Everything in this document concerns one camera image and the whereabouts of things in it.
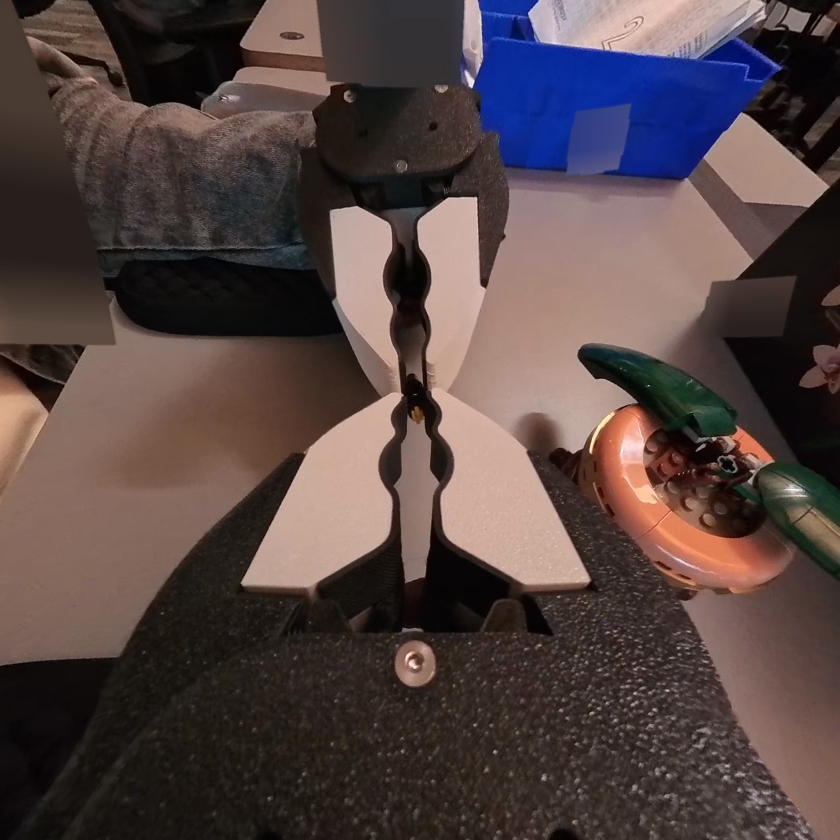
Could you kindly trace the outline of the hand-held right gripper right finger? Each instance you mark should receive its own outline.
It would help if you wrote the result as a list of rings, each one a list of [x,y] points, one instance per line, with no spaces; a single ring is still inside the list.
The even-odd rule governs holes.
[[[434,526],[444,545],[525,593],[591,577],[527,449],[441,388],[429,393]]]

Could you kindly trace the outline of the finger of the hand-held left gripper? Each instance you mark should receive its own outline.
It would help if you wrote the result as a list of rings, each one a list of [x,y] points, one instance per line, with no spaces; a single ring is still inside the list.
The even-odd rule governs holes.
[[[396,254],[390,222],[359,206],[330,211],[333,308],[362,371],[381,395],[400,393],[401,362],[392,336],[394,303],[386,271]]]
[[[416,221],[427,268],[426,388],[448,390],[464,363],[486,290],[480,282],[478,200],[448,197]]]

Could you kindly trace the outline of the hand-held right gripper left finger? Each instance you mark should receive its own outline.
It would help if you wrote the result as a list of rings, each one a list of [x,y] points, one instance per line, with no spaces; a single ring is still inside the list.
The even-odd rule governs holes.
[[[404,397],[388,394],[302,458],[241,581],[249,592],[385,597],[404,583],[399,500]]]

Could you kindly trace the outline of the lego flower pot model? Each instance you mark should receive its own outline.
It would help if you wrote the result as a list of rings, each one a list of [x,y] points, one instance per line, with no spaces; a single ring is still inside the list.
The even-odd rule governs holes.
[[[577,452],[549,458],[684,600],[755,591],[793,561],[792,542],[748,499],[772,458],[740,427],[699,444],[633,403],[604,417]]]

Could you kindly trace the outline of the rounded green lego leaf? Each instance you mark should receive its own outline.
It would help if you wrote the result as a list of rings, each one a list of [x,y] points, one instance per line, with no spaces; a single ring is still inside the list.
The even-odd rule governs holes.
[[[775,461],[753,480],[775,527],[814,564],[839,579],[839,492],[799,464]]]

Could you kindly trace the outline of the orchid print lego box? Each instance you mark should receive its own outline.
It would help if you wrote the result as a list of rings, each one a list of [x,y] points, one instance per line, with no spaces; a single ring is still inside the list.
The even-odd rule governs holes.
[[[731,292],[724,340],[793,454],[838,486],[838,182]]]

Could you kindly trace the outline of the person's beige trousers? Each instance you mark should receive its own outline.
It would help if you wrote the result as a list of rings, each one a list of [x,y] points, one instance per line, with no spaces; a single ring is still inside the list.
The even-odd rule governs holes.
[[[15,379],[1,383],[1,491],[23,464],[48,416],[40,400]]]

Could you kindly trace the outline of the person's grey denim jacket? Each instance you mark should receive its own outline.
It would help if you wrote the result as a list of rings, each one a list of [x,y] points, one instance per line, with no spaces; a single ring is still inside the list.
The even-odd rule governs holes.
[[[2,344],[1,356],[51,411],[85,349],[79,344]]]

